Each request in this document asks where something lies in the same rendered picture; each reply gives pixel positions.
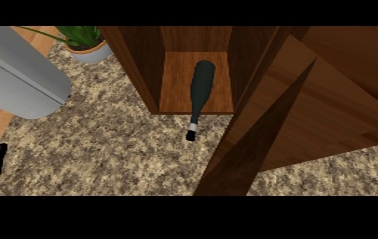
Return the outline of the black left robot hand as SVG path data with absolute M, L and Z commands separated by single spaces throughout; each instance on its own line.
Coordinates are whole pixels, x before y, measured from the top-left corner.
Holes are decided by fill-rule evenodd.
M 0 174 L 2 174 L 2 168 L 4 168 L 4 160 L 8 152 L 8 144 L 2 143 L 0 144 Z

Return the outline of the brown wooden cabinet door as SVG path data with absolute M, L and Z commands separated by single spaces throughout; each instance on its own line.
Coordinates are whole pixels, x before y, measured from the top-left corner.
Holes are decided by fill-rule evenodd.
M 246 196 L 317 61 L 202 178 L 196 196 Z

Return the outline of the brown wooden cabinet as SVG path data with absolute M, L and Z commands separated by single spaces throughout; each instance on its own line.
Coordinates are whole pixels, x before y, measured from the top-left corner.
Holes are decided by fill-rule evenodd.
M 286 26 L 106 26 L 101 29 L 148 110 L 193 110 L 196 65 L 216 65 L 206 114 L 233 117 L 213 169 L 312 61 L 317 61 L 261 171 L 378 145 L 378 99 Z

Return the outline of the potted green plant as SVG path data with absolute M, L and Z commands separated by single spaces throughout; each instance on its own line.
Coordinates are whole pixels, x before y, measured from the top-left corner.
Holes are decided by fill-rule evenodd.
M 26 26 L 23 26 L 23 29 L 30 30 L 63 42 L 73 57 L 82 63 L 98 63 L 113 54 L 110 44 L 97 26 L 57 26 L 64 37 L 54 36 L 52 34 Z

